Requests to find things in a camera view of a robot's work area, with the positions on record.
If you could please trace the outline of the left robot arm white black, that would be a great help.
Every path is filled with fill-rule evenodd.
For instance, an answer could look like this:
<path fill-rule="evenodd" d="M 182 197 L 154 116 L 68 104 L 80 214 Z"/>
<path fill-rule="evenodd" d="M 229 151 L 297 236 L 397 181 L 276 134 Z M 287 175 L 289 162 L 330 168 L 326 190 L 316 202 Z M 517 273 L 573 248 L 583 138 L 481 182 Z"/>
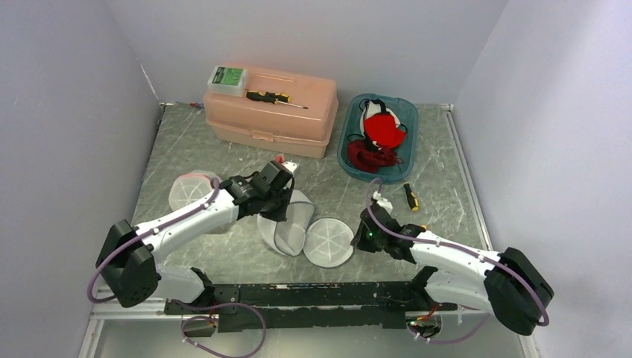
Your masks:
<path fill-rule="evenodd" d="M 88 299 L 95 304 L 116 300 L 129 308 L 157 297 L 195 313 L 210 310 L 215 287 L 207 275 L 198 268 L 167 266 L 166 258 L 193 239 L 244 217 L 284 221 L 297 168 L 294 162 L 272 160 L 250 175 L 210 178 L 210 193 L 179 210 L 136 226 L 126 219 L 116 222 L 96 260 Z"/>

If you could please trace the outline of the white mesh laundry bag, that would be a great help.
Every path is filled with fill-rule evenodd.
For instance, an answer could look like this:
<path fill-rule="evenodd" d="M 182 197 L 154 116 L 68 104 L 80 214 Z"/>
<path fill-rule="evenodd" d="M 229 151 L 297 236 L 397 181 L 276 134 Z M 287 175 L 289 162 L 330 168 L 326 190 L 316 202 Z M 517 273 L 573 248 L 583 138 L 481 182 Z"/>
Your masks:
<path fill-rule="evenodd" d="M 310 263 L 325 269 L 345 264 L 354 252 L 352 230 L 339 219 L 316 219 L 315 213 L 316 206 L 311 200 L 295 190 L 285 221 L 275 222 L 258 216 L 257 227 L 263 241 L 278 254 L 304 255 Z"/>

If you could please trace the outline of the bright red bra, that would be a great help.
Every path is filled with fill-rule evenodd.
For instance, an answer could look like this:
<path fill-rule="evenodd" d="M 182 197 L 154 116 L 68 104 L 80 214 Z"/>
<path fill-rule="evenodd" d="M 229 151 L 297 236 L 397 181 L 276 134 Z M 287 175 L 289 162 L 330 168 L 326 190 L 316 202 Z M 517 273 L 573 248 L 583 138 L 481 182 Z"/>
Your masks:
<path fill-rule="evenodd" d="M 399 128 L 393 115 L 378 113 L 363 121 L 365 136 L 378 148 L 395 149 L 402 144 L 407 132 Z"/>

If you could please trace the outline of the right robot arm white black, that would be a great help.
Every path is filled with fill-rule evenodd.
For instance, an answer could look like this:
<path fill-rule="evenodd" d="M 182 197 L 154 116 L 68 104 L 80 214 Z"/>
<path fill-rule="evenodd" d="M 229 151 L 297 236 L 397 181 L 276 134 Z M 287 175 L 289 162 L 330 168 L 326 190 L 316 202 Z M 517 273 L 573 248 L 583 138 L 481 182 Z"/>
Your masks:
<path fill-rule="evenodd" d="M 355 248 L 385 252 L 421 268 L 411 281 L 411 301 L 417 308 L 458 304 L 493 315 L 523 336 L 549 324 L 546 309 L 554 290 L 520 250 L 471 248 L 423 226 L 401 225 L 374 202 L 364 208 L 360 220 L 352 240 Z"/>

